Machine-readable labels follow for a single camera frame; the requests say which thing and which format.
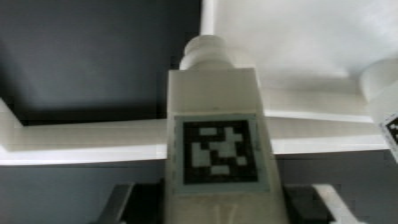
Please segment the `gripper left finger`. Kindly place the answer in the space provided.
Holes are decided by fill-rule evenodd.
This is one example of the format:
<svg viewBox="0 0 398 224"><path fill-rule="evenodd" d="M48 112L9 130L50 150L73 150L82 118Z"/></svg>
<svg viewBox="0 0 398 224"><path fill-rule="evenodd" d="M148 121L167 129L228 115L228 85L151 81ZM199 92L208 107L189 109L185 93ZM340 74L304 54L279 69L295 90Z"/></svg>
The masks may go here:
<svg viewBox="0 0 398 224"><path fill-rule="evenodd" d="M118 184L89 224L164 224L164 182Z"/></svg>

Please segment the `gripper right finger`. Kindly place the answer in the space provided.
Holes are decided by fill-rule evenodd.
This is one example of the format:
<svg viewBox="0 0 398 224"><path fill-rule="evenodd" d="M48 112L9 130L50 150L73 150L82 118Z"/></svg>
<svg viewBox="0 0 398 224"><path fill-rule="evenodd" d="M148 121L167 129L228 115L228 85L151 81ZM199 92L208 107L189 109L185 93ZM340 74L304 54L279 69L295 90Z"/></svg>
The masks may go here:
<svg viewBox="0 0 398 224"><path fill-rule="evenodd" d="M285 202L290 224L368 224L356 217L329 184L286 184Z"/></svg>

